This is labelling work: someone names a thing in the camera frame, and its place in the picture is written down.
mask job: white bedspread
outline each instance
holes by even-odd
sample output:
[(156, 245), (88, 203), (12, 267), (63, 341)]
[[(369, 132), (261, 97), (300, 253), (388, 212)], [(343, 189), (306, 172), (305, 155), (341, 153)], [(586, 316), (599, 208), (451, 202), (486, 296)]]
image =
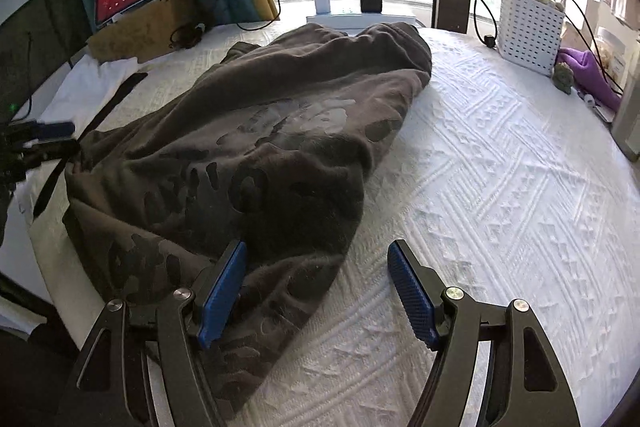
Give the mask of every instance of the white bedspread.
[[(240, 35), (264, 42), (281, 31), (219, 28), (193, 50), (158, 60), (102, 128), (161, 107)], [(640, 174), (575, 94), (468, 36), (421, 34), (433, 78), (367, 183), (344, 267), (233, 426), (407, 423), (433, 356), (413, 336), (386, 274), (396, 238), (478, 300), (532, 304), (583, 427), (601, 425), (640, 367)], [(102, 304), (60, 223), (66, 205), (61, 181), (31, 237), (81, 344)], [(479, 360), (486, 367), (486, 349)], [(475, 425), (483, 384), (479, 371), (464, 426)]]

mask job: metal bolt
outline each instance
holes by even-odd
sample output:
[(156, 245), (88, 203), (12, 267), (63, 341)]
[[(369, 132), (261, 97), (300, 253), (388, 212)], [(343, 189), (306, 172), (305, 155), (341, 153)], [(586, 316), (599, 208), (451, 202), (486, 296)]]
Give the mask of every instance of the metal bolt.
[(513, 301), (513, 307), (516, 308), (519, 312), (528, 312), (529, 311), (529, 303), (522, 299), (515, 299)]
[(109, 302), (107, 302), (107, 309), (110, 312), (116, 312), (120, 308), (122, 308), (122, 299), (111, 299)]
[(186, 301), (189, 297), (191, 297), (191, 290), (188, 288), (178, 288), (174, 291), (174, 299), (178, 301)]
[(450, 288), (447, 288), (447, 297), (449, 297), (449, 299), (453, 299), (454, 301), (459, 301), (464, 296), (465, 296), (465, 293), (457, 286), (452, 286)]

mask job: cardboard box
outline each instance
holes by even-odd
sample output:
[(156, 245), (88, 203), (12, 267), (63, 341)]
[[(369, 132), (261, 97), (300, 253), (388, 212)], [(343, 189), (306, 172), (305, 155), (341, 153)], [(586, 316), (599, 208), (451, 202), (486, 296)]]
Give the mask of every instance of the cardboard box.
[(89, 37), (87, 44), (99, 62), (137, 57), (142, 63), (172, 52), (175, 30), (201, 20), (196, 0), (153, 0), (124, 13)]

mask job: green figurine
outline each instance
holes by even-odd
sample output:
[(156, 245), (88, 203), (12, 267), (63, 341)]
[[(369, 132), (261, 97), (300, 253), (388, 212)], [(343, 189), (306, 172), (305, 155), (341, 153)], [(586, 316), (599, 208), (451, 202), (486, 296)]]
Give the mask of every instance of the green figurine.
[(558, 62), (554, 67), (551, 81), (559, 90), (571, 94), (571, 88), (574, 85), (574, 72), (565, 62)]

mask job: black cord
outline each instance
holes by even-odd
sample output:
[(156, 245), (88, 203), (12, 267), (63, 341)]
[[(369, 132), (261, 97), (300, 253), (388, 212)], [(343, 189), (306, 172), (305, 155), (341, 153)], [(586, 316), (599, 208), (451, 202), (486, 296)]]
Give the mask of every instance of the black cord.
[(27, 86), (29, 89), (29, 108), (27, 109), (27, 114), (25, 114), (24, 116), (21, 116), (20, 118), (16, 118), (14, 121), (12, 121), (12, 123), (17, 123), (17, 122), (21, 122), (24, 120), (27, 120), (27, 118), (29, 118), (29, 115), (31, 114), (31, 109), (33, 108), (33, 93), (31, 92), (31, 45), (33, 44), (33, 38), (31, 37), (31, 33), (27, 32), (27, 38), (28, 43), (27, 43), (27, 71), (26, 71), (26, 77), (27, 77)]
[[(613, 77), (607, 73), (607, 70), (604, 68), (604, 65), (602, 63), (602, 57), (600, 56), (600, 49), (598, 47), (596, 40), (596, 37), (593, 35), (593, 30), (591, 29), (591, 25), (589, 24), (589, 21), (587, 20), (587, 16), (585, 15), (585, 13), (582, 11), (582, 8), (580, 8), (580, 6), (578, 5), (578, 3), (575, 0), (571, 0), (577, 7), (577, 9), (580, 11), (580, 15), (582, 15), (582, 17), (584, 18), (584, 23), (587, 25), (587, 29), (589, 30), (589, 35), (591, 36), (591, 42), (593, 42), (594, 47), (596, 48), (596, 54), (598, 55), (598, 64), (600, 66), (600, 69), (602, 70), (602, 76), (604, 77), (604, 79), (606, 79), (607, 77), (609, 77), (609, 80), (611, 82), (613, 82), (613, 84), (622, 92), (622, 87), (620, 87), (620, 84), (617, 83)], [(584, 43), (587, 45), (588, 49), (591, 49), (590, 46), (587, 44), (587, 41), (584, 39), (584, 37), (582, 36), (582, 33), (580, 32), (580, 30), (577, 28), (577, 26), (571, 22), (571, 24), (574, 26), (574, 28), (576, 29), (576, 31), (578, 33), (580, 33), (580, 36), (582, 37), (582, 40), (584, 41)]]
[(271, 24), (276, 22), (276, 20), (279, 19), (280, 14), (282, 13), (282, 4), (280, 3), (280, 0), (276, 0), (276, 1), (278, 1), (278, 13), (276, 14), (276, 16), (273, 19), (271, 19), (266, 24), (263, 24), (262, 26), (258, 26), (257, 28), (245, 28), (244, 26), (241, 26), (240, 23), (236, 23), (236, 26), (238, 26), (241, 30), (244, 30), (246, 32), (255, 32), (255, 31), (258, 31), (258, 30), (263, 30), (267, 26), (270, 26)]
[(43, 0), (43, 1), (44, 1), (45, 10), (47, 11), (47, 16), (49, 17), (49, 23), (51, 24), (51, 28), (53, 29), (53, 33), (55, 34), (56, 39), (58, 40), (58, 44), (62, 48), (62, 51), (66, 55), (66, 63), (69, 65), (71, 69), (73, 69), (74, 65), (71, 62), (70, 52), (66, 47), (65, 41), (62, 38), (62, 34), (60, 33), (60, 29), (58, 28), (58, 25), (56, 24), (56, 21), (53, 18), (53, 8), (51, 7), (51, 3), (49, 2), (49, 0)]
[(267, 22), (266, 24), (263, 24), (262, 26), (258, 26), (257, 28), (245, 28), (244, 26), (239, 25), (239, 23), (236, 23), (236, 26), (238, 26), (241, 30), (244, 30), (246, 32), (255, 32), (258, 30), (263, 30), (265, 29), (267, 26), (273, 24), (274, 22), (276, 22), (276, 20), (278, 20), (280, 18), (280, 14), (282, 13), (282, 3), (280, 2), (280, 0), (276, 0), (278, 1), (278, 13), (276, 14), (276, 16), (271, 19), (269, 22)]
[(478, 36), (478, 39), (479, 39), (480, 42), (482, 42), (482, 44), (485, 44), (487, 47), (494, 48), (495, 47), (495, 41), (498, 38), (498, 23), (495, 21), (494, 14), (491, 12), (488, 4), (484, 0), (480, 0), (480, 2), (484, 5), (486, 10), (489, 12), (489, 15), (491, 16), (491, 20), (494, 22), (493, 41), (491, 41), (490, 39), (483, 38), (483, 37), (480, 36), (480, 31), (478, 30), (478, 16), (476, 15), (476, 12), (478, 10), (478, 0), (474, 1), (474, 13), (473, 13), (473, 16), (474, 16), (474, 28), (476, 29), (476, 35)]

